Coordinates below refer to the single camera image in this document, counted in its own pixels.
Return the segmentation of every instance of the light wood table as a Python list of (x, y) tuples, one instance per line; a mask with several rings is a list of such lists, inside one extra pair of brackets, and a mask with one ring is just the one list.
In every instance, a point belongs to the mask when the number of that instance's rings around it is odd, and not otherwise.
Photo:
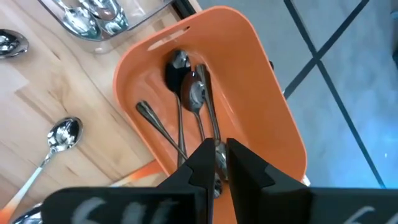
[[(192, 1), (196, 10), (200, 7)], [(109, 185), (154, 158), (116, 106), (113, 73), (133, 43), (179, 20), (168, 7), (103, 55), (82, 50), (37, 0), (0, 0), (0, 29), (25, 35), (30, 49), (0, 60), (0, 208), (40, 165), (47, 133), (65, 116), (84, 124), (75, 149), (58, 154), (29, 190), (14, 217), (65, 187)], [(156, 185), (157, 174), (132, 185)]]

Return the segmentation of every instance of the clear plastic container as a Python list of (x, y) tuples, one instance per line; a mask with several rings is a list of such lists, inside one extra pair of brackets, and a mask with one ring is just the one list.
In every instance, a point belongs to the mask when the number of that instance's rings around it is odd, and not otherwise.
[[(110, 33), (101, 28), (100, 36), (97, 39), (86, 39), (75, 34), (63, 22), (65, 10), (55, 0), (38, 0), (46, 10), (53, 15), (65, 30), (74, 36), (74, 40), (85, 51), (104, 54), (122, 44), (126, 39), (131, 37), (130, 32), (141, 25), (143, 22), (160, 12), (162, 9), (171, 4), (174, 0), (116, 0), (123, 11), (127, 26), (121, 32)], [(76, 8), (83, 6), (78, 0), (63, 0), (64, 5), (68, 8)], [(100, 27), (103, 21), (95, 20)]]

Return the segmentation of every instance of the silver spoon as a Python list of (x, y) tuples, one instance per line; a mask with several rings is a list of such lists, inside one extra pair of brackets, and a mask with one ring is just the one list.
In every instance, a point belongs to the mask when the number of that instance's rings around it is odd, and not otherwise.
[(153, 127), (155, 127), (156, 130), (158, 130), (163, 135), (163, 137), (165, 137), (169, 141), (169, 143), (179, 152), (179, 154), (182, 155), (185, 160), (188, 159), (186, 153), (183, 153), (183, 151), (175, 143), (170, 134), (166, 131), (162, 122), (157, 117), (155, 111), (149, 106), (148, 102), (146, 102), (145, 100), (138, 102), (136, 105), (136, 109), (151, 125), (153, 125)]
[(104, 21), (113, 20), (120, 10), (120, 5), (115, 0), (79, 0), (79, 2), (97, 19)]
[[(185, 150), (185, 140), (182, 124), (182, 106), (181, 106), (181, 85), (184, 76), (191, 71), (191, 63), (188, 54), (184, 50), (175, 50), (172, 54), (170, 61), (166, 64), (165, 68), (165, 82), (167, 88), (172, 91), (177, 100), (178, 109), (178, 146), (180, 149), (187, 153)], [(184, 163), (182, 156), (179, 154), (177, 165), (180, 166)]]
[[(155, 111), (149, 106), (148, 102), (146, 101), (140, 101), (136, 105), (136, 109), (138, 112), (145, 117), (145, 119), (150, 122), (153, 127), (155, 127), (156, 130), (158, 130), (168, 141), (169, 143), (179, 152), (182, 154), (182, 157), (187, 160), (187, 156), (182, 153), (182, 150), (179, 148), (179, 146), (175, 143), (173, 138), (170, 136), (170, 134), (166, 131), (164, 128), (162, 122), (160, 122), (160, 119), (157, 117)], [(218, 174), (215, 174), (215, 191), (214, 191), (214, 197), (218, 198), (221, 193), (223, 192), (223, 183), (221, 182), (220, 177)]]
[(199, 115), (200, 108), (205, 103), (203, 93), (205, 86), (201, 82), (196, 72), (189, 72), (185, 76), (181, 86), (181, 103), (182, 106), (191, 111), (197, 119), (201, 140), (205, 140), (205, 132), (203, 131), (203, 124)]
[(62, 22), (68, 30), (76, 36), (87, 40), (100, 40), (101, 29), (95, 18), (82, 7), (69, 8), (62, 0), (54, 0), (61, 8), (65, 10)]
[(213, 91), (211, 89), (210, 73), (206, 69), (206, 65), (198, 64), (195, 67), (200, 80), (205, 84), (205, 100), (210, 114), (211, 123), (213, 125), (214, 139), (216, 145), (216, 163), (219, 170), (222, 171), (222, 178), (228, 180), (228, 171), (226, 168), (226, 144), (221, 140), (220, 128), (218, 127), (216, 110), (213, 101)]
[(0, 59), (11, 58), (27, 52), (29, 42), (20, 33), (0, 29)]
[(105, 21), (99, 19), (98, 24), (109, 35), (120, 34), (129, 28), (129, 21), (122, 8), (120, 8), (119, 13), (113, 20)]
[(46, 155), (41, 165), (36, 169), (28, 181), (15, 194), (15, 196), (7, 203), (2, 211), (11, 211), (11, 216), (22, 198), (33, 184), (34, 180), (39, 176), (46, 164), (58, 153), (72, 148), (80, 140), (83, 133), (83, 124), (79, 118), (69, 117), (58, 121), (47, 135), (47, 144), (50, 152)]

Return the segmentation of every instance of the orange container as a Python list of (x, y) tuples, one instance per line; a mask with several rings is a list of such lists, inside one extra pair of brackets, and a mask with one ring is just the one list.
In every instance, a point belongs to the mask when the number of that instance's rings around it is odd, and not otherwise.
[[(238, 11), (212, 7), (133, 45), (114, 77), (114, 94), (131, 126), (153, 153), (163, 171), (177, 168), (177, 152), (135, 109), (146, 100), (177, 142), (175, 96), (164, 83), (166, 61), (184, 49), (192, 65), (206, 64), (221, 137), (235, 138), (281, 171), (301, 181), (307, 157), (287, 103), (251, 23)], [(200, 115), (205, 134), (213, 136), (205, 106)], [(188, 156), (199, 146), (193, 114), (183, 110)], [(215, 200), (214, 223), (236, 223), (227, 184)]]

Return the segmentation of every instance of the utensil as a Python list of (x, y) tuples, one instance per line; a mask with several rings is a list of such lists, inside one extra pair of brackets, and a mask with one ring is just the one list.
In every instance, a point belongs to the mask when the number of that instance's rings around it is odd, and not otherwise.
[(120, 5), (115, 0), (79, 0), (81, 5), (97, 19), (113, 20), (119, 13)]
[(98, 20), (98, 24), (109, 35), (119, 34), (129, 28), (129, 21), (122, 8), (113, 20)]
[(213, 91), (211, 89), (211, 78), (210, 73), (206, 69), (206, 65), (198, 64), (195, 67), (200, 80), (205, 85), (205, 100), (207, 103), (207, 108), (209, 110), (211, 124), (213, 126), (215, 146), (216, 146), (216, 163), (220, 171), (222, 171), (222, 178), (228, 180), (228, 171), (226, 169), (226, 145), (221, 140), (220, 128), (218, 126), (216, 110), (213, 101)]
[(157, 117), (155, 111), (149, 106), (148, 102), (146, 102), (145, 100), (142, 100), (142, 101), (138, 102), (137, 105), (136, 105), (136, 109), (138, 110), (138, 112), (143, 117), (145, 117), (145, 119), (148, 122), (150, 122), (151, 125), (153, 125), (153, 127), (156, 128), (156, 130), (158, 130), (169, 141), (169, 143), (179, 152), (179, 154), (181, 154), (181, 156), (185, 160), (188, 159), (186, 153), (184, 153), (179, 148), (179, 146), (174, 142), (174, 140), (170, 136), (170, 134), (166, 131), (166, 129), (164, 128), (162, 122)]
[(63, 10), (65, 14), (62, 18), (63, 25), (76, 36), (86, 40), (100, 40), (101, 29), (95, 18), (82, 7), (69, 8), (62, 0), (53, 0)]
[(34, 180), (39, 176), (45, 165), (58, 153), (71, 149), (80, 140), (83, 133), (83, 124), (79, 118), (67, 117), (58, 121), (47, 135), (47, 144), (50, 152), (46, 155), (41, 165), (36, 169), (28, 181), (15, 194), (15, 196), (0, 211), (0, 223), (8, 223), (11, 215), (29, 190)]
[(42, 204), (41, 202), (36, 204), (29, 211), (15, 219), (12, 224), (42, 224), (42, 214), (40, 212)]
[[(178, 146), (184, 154), (187, 153), (185, 149), (185, 140), (182, 124), (182, 106), (181, 106), (181, 85), (184, 76), (191, 71), (191, 63), (188, 54), (183, 50), (175, 50), (172, 58), (166, 64), (165, 82), (167, 88), (174, 93), (177, 100), (178, 109)], [(182, 155), (178, 155), (177, 165), (180, 167), (184, 163)]]
[[(141, 167), (140, 169), (133, 171), (128, 176), (111, 184), (110, 187), (120, 187), (124, 184), (139, 180), (152, 174), (157, 174), (161, 171), (162, 168), (160, 167), (159, 163), (156, 160), (153, 160), (152, 162)], [(19, 218), (15, 219), (12, 224), (42, 224), (42, 216), (40, 213), (41, 205), (42, 203), (36, 204), (29, 211), (25, 212)]]
[(199, 131), (201, 140), (205, 140), (205, 132), (203, 130), (203, 124), (199, 115), (200, 108), (205, 103), (203, 97), (205, 86), (201, 82), (200, 77), (196, 72), (189, 72), (185, 76), (181, 86), (181, 103), (182, 106), (191, 111), (197, 119), (199, 125)]
[(0, 29), (0, 59), (11, 58), (27, 52), (29, 42), (20, 33)]

